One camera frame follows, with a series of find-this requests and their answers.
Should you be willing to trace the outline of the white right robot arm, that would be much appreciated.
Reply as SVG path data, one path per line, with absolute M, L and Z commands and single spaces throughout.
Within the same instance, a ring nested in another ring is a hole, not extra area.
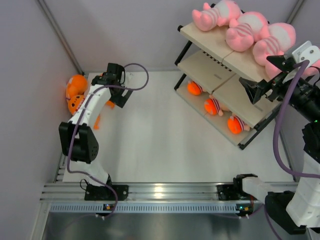
M 280 56 L 282 72 L 276 83 L 261 81 L 253 83 L 240 79 L 247 92 L 253 91 L 251 102 L 271 90 L 269 99 L 277 97 L 282 104 L 275 122 L 272 147 L 276 162 L 286 173 L 299 177 L 295 191 L 278 191 L 260 180 L 255 174 L 239 174 L 233 179 L 233 192 L 240 199 L 248 195 L 263 203 L 265 213 L 290 235 L 302 235 L 307 229 L 320 232 L 320 89 L 317 83 L 302 81 L 302 75 L 320 59 L 320 55 L 301 57 Z M 302 129 L 304 141 L 303 171 L 286 167 L 279 153 L 279 135 L 288 106 L 308 120 Z

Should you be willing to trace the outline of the pink striped plush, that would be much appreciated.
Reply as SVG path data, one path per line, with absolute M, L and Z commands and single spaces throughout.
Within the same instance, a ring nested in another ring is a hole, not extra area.
M 288 23 L 278 22 L 264 26 L 260 40 L 252 49 L 255 61 L 265 66 L 268 56 L 282 55 L 296 43 L 296 30 Z
M 233 0 L 221 0 L 214 7 L 205 2 L 202 11 L 194 9 L 191 13 L 195 26 L 204 32 L 226 26 L 241 14 L 240 7 Z
M 233 51 L 244 52 L 260 39 L 261 31 L 268 24 L 260 12 L 245 12 L 237 19 L 230 20 L 225 41 Z
M 320 61 L 319 60 L 317 62 L 315 62 L 312 66 L 308 67 L 303 72 L 301 78 L 305 80 L 307 77 L 316 75 L 318 73 L 318 70 L 316 69 L 316 67 L 317 68 L 320 67 Z M 265 71 L 266 71 L 266 74 L 268 75 L 268 77 L 270 79 L 273 79 L 274 77 L 276 77 L 281 72 L 280 69 L 278 69 L 276 66 L 274 66 L 270 62 L 266 63 Z

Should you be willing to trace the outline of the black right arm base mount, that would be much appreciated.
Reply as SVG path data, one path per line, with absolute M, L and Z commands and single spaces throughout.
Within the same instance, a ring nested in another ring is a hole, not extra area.
M 220 201 L 250 200 L 251 197 L 234 184 L 222 184 L 216 187 Z

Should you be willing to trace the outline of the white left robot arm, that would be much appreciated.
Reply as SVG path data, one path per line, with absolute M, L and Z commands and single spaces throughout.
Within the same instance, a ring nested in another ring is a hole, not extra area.
M 96 161 L 99 143 L 93 132 L 94 125 L 105 103 L 123 108 L 132 94 L 125 87 L 125 68 L 109 63 L 102 75 L 93 78 L 89 92 L 68 122 L 61 122 L 58 131 L 62 153 L 67 157 L 66 169 L 71 174 L 82 174 L 102 200 L 113 194 L 110 175 Z

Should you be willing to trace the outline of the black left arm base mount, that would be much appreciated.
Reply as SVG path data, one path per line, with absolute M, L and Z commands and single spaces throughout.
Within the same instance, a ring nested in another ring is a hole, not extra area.
M 123 184 L 116 184 L 112 189 L 117 194 L 119 201 L 127 199 L 129 194 L 129 186 Z M 87 185 L 85 188 L 85 201 L 115 201 L 115 194 L 105 186 Z

